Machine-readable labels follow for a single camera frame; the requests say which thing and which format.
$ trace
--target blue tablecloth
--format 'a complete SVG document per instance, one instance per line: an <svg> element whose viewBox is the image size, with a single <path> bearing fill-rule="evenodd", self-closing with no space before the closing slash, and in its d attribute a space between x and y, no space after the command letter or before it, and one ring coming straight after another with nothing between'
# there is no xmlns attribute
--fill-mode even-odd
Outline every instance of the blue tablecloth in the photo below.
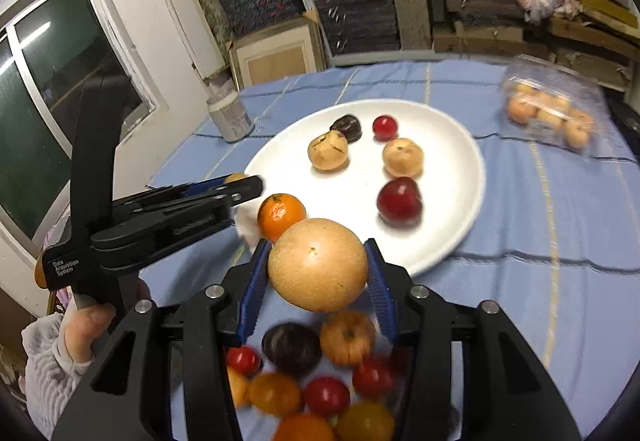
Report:
<svg viewBox="0 0 640 441"><path fill-rule="evenodd" d="M503 70L466 60L398 62L251 87L241 94L256 121L248 137L228 144L206 121L150 186L242 171L273 135L332 104L401 98L450 114L481 148L486 197L466 239L416 281L452 302L499 302L548 367L586 436L640 358L640 169L610 121L591 156L529 142L505 121L497 85ZM147 268L143 278L159 305L169 305L219 282L231 265L248 258L228 229ZM298 317L274 298L266 305L268 312ZM267 325L258 321L252 343L259 345ZM174 436L185 439L179 408L177 403ZM272 419L242 419L245 439L263 431L264 421L274 428Z"/></svg>

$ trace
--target plastic container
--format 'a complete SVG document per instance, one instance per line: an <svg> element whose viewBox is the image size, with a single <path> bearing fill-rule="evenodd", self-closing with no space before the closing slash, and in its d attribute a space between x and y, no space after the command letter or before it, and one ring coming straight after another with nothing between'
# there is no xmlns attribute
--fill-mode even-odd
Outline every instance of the plastic container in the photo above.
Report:
<svg viewBox="0 0 640 441"><path fill-rule="evenodd" d="M607 109L601 88L571 69L532 56L507 67L502 90L506 114L532 138L588 153L599 139Z"/></svg>
<svg viewBox="0 0 640 441"><path fill-rule="evenodd" d="M254 122L246 112L232 80L212 91L207 101L209 116L226 142L233 143L249 134Z"/></svg>

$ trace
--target white plate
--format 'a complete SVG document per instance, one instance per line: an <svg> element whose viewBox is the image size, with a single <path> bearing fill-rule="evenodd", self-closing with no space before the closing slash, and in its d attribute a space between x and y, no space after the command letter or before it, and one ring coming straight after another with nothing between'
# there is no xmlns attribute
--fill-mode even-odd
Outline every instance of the white plate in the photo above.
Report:
<svg viewBox="0 0 640 441"><path fill-rule="evenodd" d="M345 114L362 124L362 137L349 145L350 164L341 172L318 172L306 148ZM424 150L424 172L417 179L424 213L420 225L408 230L390 228L376 209L378 192L390 179L382 163L385 144L373 139L371 129L381 114L396 118L400 137L411 138ZM262 147L245 173L264 179L264 196L236 212L238 234L252 251L259 239L255 219L261 202L284 192L302 201L308 217L330 218L361 241L373 237L385 260L410 275L430 269L458 245L484 198L484 162L467 130L439 110L402 100L353 101L310 114Z"/></svg>

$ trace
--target orange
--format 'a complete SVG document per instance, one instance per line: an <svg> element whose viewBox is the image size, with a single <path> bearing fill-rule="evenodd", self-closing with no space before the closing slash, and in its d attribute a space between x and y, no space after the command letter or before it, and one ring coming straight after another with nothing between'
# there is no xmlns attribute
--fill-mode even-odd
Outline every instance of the orange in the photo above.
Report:
<svg viewBox="0 0 640 441"><path fill-rule="evenodd" d="M271 441L335 441L327 421L314 414L294 414L284 418Z"/></svg>
<svg viewBox="0 0 640 441"><path fill-rule="evenodd" d="M275 243L295 223L306 218L302 202L290 194L267 197L258 210L258 226L262 236Z"/></svg>

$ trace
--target orange cherry tomato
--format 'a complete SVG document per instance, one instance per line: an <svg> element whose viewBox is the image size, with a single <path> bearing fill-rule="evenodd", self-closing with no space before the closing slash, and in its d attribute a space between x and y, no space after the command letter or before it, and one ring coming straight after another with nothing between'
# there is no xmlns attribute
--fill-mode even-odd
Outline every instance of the orange cherry tomato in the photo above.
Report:
<svg viewBox="0 0 640 441"><path fill-rule="evenodd" d="M336 425L340 441L391 441L395 420L379 403L351 405Z"/></svg>
<svg viewBox="0 0 640 441"><path fill-rule="evenodd" d="M265 414L286 416L302 407L302 391L290 376L262 373L249 385L249 401Z"/></svg>
<svg viewBox="0 0 640 441"><path fill-rule="evenodd" d="M262 236L272 243L304 218L304 205L290 194L273 194L262 202L258 210L258 226Z"/></svg>
<svg viewBox="0 0 640 441"><path fill-rule="evenodd" d="M271 441L335 441L334 430L314 414L294 414L284 418Z"/></svg>

